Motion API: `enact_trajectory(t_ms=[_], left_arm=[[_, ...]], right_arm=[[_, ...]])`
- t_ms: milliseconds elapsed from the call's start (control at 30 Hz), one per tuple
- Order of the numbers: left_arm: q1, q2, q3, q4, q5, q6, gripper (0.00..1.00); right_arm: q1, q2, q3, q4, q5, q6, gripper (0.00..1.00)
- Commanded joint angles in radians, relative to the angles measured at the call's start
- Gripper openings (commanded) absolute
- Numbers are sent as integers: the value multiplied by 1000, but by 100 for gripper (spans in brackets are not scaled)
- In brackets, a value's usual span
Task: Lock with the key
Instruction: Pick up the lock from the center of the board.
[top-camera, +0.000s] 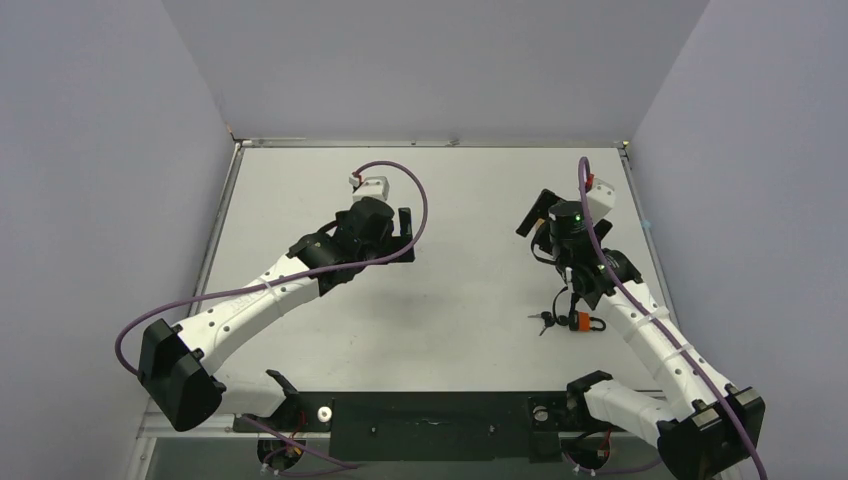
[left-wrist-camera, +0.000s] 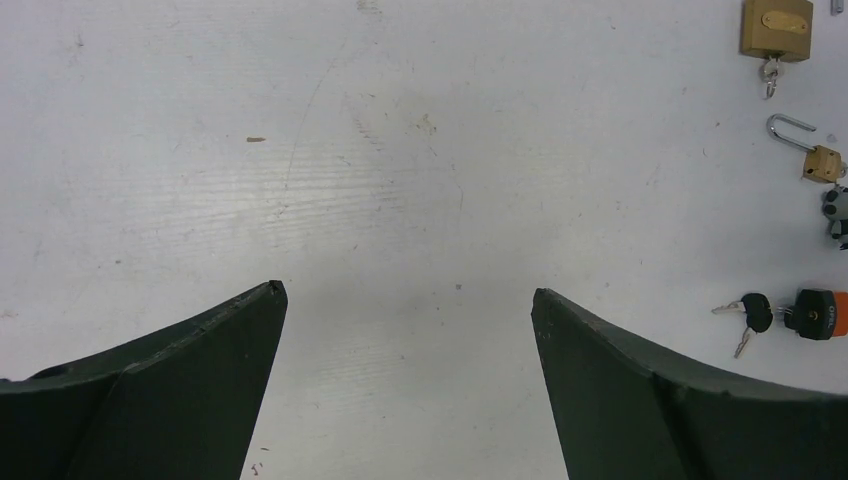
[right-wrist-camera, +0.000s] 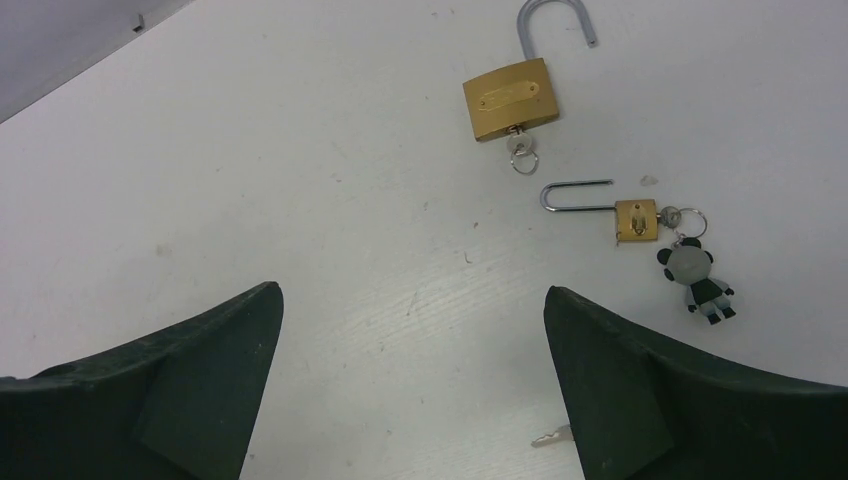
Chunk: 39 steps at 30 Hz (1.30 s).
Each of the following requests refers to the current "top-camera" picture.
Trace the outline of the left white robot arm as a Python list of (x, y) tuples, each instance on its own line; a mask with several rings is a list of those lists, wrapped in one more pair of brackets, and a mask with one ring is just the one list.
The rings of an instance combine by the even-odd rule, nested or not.
[(251, 414), (291, 427), (297, 391), (280, 372), (233, 373), (224, 365), (249, 340), (295, 308), (351, 281), (366, 262), (411, 262), (412, 213), (375, 198), (337, 212), (329, 227), (301, 237), (263, 274), (204, 312), (143, 333), (137, 377), (171, 427), (191, 430), (215, 414)]

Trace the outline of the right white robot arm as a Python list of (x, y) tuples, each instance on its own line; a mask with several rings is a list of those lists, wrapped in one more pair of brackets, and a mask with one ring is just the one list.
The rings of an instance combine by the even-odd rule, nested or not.
[(537, 317), (545, 329), (614, 330), (664, 397), (598, 370), (567, 384), (564, 417), (587, 432), (612, 426), (638, 437), (677, 479), (710, 479), (754, 457), (765, 403), (709, 365), (626, 255), (601, 247), (614, 202), (614, 191), (603, 186), (587, 188), (577, 201), (540, 192), (516, 232), (531, 239), (537, 261), (556, 269), (571, 298), (567, 313), (551, 306)]

